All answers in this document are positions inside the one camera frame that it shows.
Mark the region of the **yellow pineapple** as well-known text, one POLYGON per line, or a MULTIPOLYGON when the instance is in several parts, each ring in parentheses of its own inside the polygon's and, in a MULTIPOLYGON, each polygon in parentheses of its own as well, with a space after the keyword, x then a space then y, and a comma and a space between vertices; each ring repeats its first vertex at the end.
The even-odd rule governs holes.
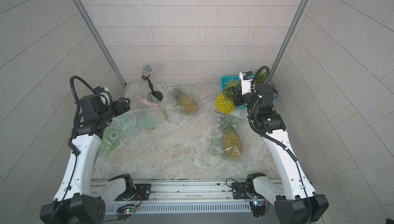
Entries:
POLYGON ((234 87, 241 86, 241 80, 230 79, 228 82, 224 83, 225 87, 221 91, 221 93, 217 96, 215 100, 215 106, 219 112, 224 114, 231 113, 235 106, 233 104, 233 96, 234 96, 234 87))

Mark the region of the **orange pineapple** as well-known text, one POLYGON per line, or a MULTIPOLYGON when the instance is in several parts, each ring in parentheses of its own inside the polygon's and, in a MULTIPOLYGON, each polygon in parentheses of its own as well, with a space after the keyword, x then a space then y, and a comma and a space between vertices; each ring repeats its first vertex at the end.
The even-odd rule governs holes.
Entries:
POLYGON ((256 80, 255 80, 255 84, 256 83, 263 83, 264 81, 265 81, 265 78, 266 78, 266 71, 265 70, 262 70, 260 73, 259 73, 259 75, 258 75, 258 77, 256 78, 256 80))

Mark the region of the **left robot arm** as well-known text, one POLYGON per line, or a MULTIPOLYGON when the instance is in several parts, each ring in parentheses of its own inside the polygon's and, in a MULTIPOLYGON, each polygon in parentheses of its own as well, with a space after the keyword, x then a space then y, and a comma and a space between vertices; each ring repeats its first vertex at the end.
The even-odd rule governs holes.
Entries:
POLYGON ((113 101, 110 94, 92 94, 77 99, 76 105, 65 175, 53 202, 40 211, 45 224, 101 224, 106 208, 116 198, 135 191, 131 176, 123 174, 95 194, 91 192, 92 169, 104 130, 115 117, 130 110, 130 99, 113 101))

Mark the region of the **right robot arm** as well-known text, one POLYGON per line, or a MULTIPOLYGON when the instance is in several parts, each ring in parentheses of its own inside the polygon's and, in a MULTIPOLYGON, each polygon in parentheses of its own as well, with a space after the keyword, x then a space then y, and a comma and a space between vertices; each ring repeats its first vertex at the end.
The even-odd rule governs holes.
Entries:
POLYGON ((248 193, 268 200, 281 224, 317 222, 329 203, 325 195, 317 193, 301 168, 285 123, 274 110, 274 90, 270 85, 259 83, 246 94, 241 87, 234 87, 233 91, 234 105, 247 107, 249 125, 271 151, 283 185, 279 188, 264 174, 254 173, 246 180, 248 193))

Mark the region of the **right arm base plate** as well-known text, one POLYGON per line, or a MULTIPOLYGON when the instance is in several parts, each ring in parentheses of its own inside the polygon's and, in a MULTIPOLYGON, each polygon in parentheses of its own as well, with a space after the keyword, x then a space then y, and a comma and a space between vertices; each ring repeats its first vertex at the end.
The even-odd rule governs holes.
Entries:
POLYGON ((243 199, 249 201, 261 201, 265 199, 262 195, 258 195, 255 193, 249 193, 247 189, 246 183, 236 183, 233 182, 231 184, 231 188, 233 191, 233 199, 243 199))

